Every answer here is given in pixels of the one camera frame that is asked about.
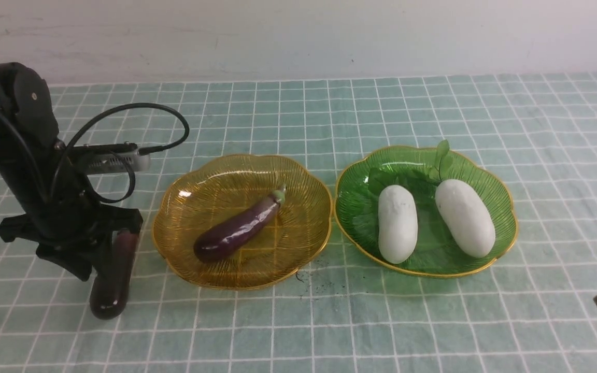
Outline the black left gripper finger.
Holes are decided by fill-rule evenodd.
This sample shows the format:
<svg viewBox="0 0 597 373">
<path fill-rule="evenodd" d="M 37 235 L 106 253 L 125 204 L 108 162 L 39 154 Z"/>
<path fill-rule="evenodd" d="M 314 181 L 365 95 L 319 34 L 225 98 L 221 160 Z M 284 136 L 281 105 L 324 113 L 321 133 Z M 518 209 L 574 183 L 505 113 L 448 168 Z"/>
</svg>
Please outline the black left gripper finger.
<svg viewBox="0 0 597 373">
<path fill-rule="evenodd" d="M 100 285 L 108 291 L 118 291 L 119 285 L 119 261 L 117 241 L 119 231 L 113 231 L 103 237 L 97 256 L 97 280 Z"/>
<path fill-rule="evenodd" d="M 81 281 L 88 281 L 92 274 L 92 263 L 87 255 L 73 246 L 55 247 L 39 244 L 36 248 L 36 256 L 62 267 Z"/>
</svg>

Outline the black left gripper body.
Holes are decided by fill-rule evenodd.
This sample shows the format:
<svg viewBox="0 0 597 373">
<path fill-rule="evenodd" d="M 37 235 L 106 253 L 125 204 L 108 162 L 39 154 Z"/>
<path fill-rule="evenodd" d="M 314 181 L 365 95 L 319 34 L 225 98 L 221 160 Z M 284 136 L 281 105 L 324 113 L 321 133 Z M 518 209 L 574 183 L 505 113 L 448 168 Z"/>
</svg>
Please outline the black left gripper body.
<svg viewBox="0 0 597 373">
<path fill-rule="evenodd" d="M 45 202 L 39 193 L 15 193 L 24 214 L 4 218 L 0 238 L 17 238 L 55 247 L 73 246 L 97 260 L 103 237 L 113 231 L 138 234 L 143 218 L 138 209 L 104 205 L 87 194 L 69 194 L 57 202 Z"/>
</svg>

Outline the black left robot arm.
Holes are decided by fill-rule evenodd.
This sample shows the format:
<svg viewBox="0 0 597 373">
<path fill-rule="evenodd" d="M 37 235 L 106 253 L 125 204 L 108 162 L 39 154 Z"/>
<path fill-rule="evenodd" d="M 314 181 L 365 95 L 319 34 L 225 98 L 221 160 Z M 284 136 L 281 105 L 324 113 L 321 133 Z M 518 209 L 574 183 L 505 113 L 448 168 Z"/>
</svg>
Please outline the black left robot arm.
<svg viewBox="0 0 597 373">
<path fill-rule="evenodd" d="M 38 243 L 36 254 L 100 291 L 130 285 L 142 217 L 99 200 L 59 140 L 47 83 L 18 62 L 0 64 L 0 176 L 23 208 L 0 223 L 6 243 Z"/>
</svg>

